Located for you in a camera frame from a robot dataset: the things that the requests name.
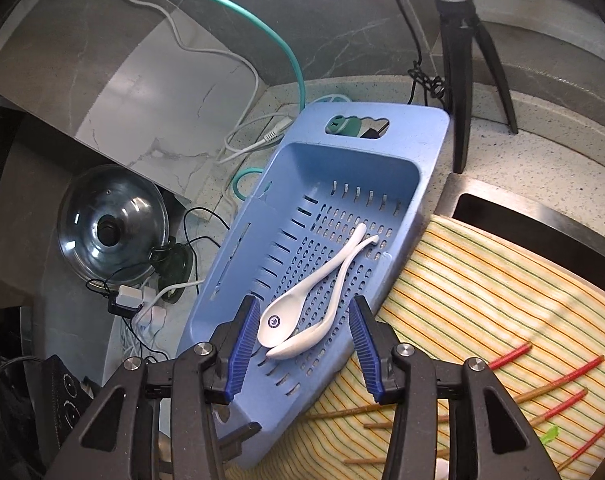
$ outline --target chopstick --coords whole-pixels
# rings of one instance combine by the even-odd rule
[[[573,453],[569,458],[567,458],[562,464],[557,467],[558,471],[562,471],[564,468],[569,467],[573,462],[575,462],[580,456],[582,456],[593,444],[598,442],[600,437],[605,434],[605,425],[602,426],[597,433],[594,434],[578,451]]]
[[[580,368],[576,368],[576,370],[569,372],[567,375],[556,379],[555,381],[551,381],[550,383],[541,386],[540,388],[536,388],[535,390],[531,390],[525,394],[517,395],[513,398],[516,404],[523,404],[524,402],[528,402],[529,400],[536,399],[537,397],[541,397],[544,394],[552,392],[557,388],[564,386],[567,383],[571,383],[576,379],[582,377],[586,373],[589,373],[595,367],[599,366],[604,361],[604,355],[596,357],[593,361],[589,361],[586,365],[581,366]],[[438,416],[438,424],[449,421],[449,415],[439,415]],[[373,422],[369,424],[364,424],[364,427],[369,430],[388,430],[393,427],[393,422]]]
[[[554,408],[551,408],[550,410],[543,413],[542,415],[532,418],[532,420],[530,420],[529,424],[531,424],[532,428],[539,426],[541,423],[549,420],[553,416],[556,416],[558,413],[562,413],[564,410],[569,409],[571,406],[573,406],[579,400],[584,399],[586,394],[588,394],[588,393],[589,393],[589,390],[587,388],[583,388],[578,393],[571,396],[569,399],[565,400],[564,402],[561,402],[559,405],[555,406]],[[374,425],[373,424],[364,425],[365,428],[371,428],[372,426],[374,426]],[[595,441],[598,440],[604,433],[605,433],[605,428],[602,428],[598,433],[596,433],[596,435],[587,444],[585,444],[585,446],[580,448],[578,450],[578,452],[576,452],[575,455],[572,456],[572,459],[568,459],[568,460],[571,460],[571,462],[573,462],[573,460],[576,460],[582,453],[587,451],[587,449],[589,449],[589,447],[591,447],[595,443]],[[438,449],[435,452],[435,455],[438,458],[447,458],[449,455],[449,448],[443,447],[441,449]],[[563,462],[558,467],[558,471],[561,471],[562,469],[564,469],[568,465],[570,465],[571,462],[568,462],[568,460],[565,460],[565,462],[567,462],[566,464],[565,464],[565,462]],[[374,457],[374,458],[347,458],[347,459],[343,460],[343,463],[347,464],[347,465],[375,465],[375,464],[384,464],[386,461],[387,461],[387,458],[381,456],[381,457]]]
[[[518,357],[526,354],[533,348],[533,343],[531,341],[527,341],[522,346],[511,350],[508,354],[499,357],[495,361],[489,363],[489,368],[492,370],[498,370],[502,368],[506,364],[509,364],[512,361],[518,359]],[[305,415],[304,418],[306,420],[317,420],[319,418],[336,418],[339,416],[349,416],[349,415],[359,415],[359,413],[369,413],[369,412],[377,412],[378,410],[382,410],[384,408],[393,408],[395,404],[385,404],[381,406],[380,404],[368,404],[367,406],[358,406],[357,408],[348,408],[346,410],[337,410],[335,412],[327,412],[327,413],[311,413],[309,415]]]

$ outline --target metal screw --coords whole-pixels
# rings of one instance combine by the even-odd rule
[[[141,364],[142,359],[140,359],[138,356],[129,357],[128,359],[124,360],[124,369],[131,371],[137,370],[138,368],[140,368]]]
[[[214,346],[212,346],[211,343],[198,343],[196,346],[194,346],[194,352],[196,352],[198,355],[209,355],[213,351]]]
[[[409,343],[400,343],[396,346],[396,352],[403,357],[409,357],[413,355],[415,352],[415,348],[413,348]]]
[[[487,368],[487,363],[480,359],[480,357],[472,357],[469,359],[469,368],[471,368],[474,372],[481,372]]]

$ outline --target tripod leg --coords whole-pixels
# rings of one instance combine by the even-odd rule
[[[515,119],[511,94],[509,94],[509,83],[506,81],[505,69],[500,62],[491,34],[489,34],[489,31],[480,20],[473,20],[472,25],[476,31],[477,46],[480,47],[482,55],[489,66],[489,72],[491,72],[493,81],[495,81],[495,86],[498,88],[498,95],[500,95],[500,101],[502,101],[503,108],[505,109],[509,129],[512,133],[517,134],[518,123]]]
[[[442,38],[447,49],[449,65],[449,113],[453,115],[453,172],[462,173],[467,165],[471,103],[473,101],[473,72],[471,40],[473,29],[458,23],[444,23]]]

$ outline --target blue plastic colander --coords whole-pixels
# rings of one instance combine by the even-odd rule
[[[327,134],[336,116],[389,120],[380,139]],[[349,269],[332,330],[320,343],[287,361],[265,358],[256,346],[230,416],[217,420],[222,437],[247,422],[262,430],[243,443],[241,467],[259,462],[307,409],[353,352],[346,307],[363,294],[380,308],[425,225],[426,187],[449,125],[438,108],[374,103],[317,103],[292,124],[247,198],[218,251],[183,333],[178,353],[209,340],[233,319],[246,294],[262,311],[324,264],[359,222],[380,243]],[[307,297],[298,329],[320,321],[336,272]]]

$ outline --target blue gripper pad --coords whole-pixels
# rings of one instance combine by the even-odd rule
[[[362,305],[362,308],[369,310],[366,303]],[[385,391],[380,374],[380,356],[376,351],[371,333],[361,312],[361,305],[358,305],[355,298],[349,303],[349,328],[351,329],[351,337],[353,337],[353,346],[362,368],[364,384],[375,401],[379,402]]]
[[[242,383],[245,380],[252,350],[258,337],[258,326],[260,325],[260,302],[253,298],[249,313],[240,329],[236,345],[231,351],[229,358],[229,377],[225,386],[225,397],[229,402],[236,394],[240,393]]]

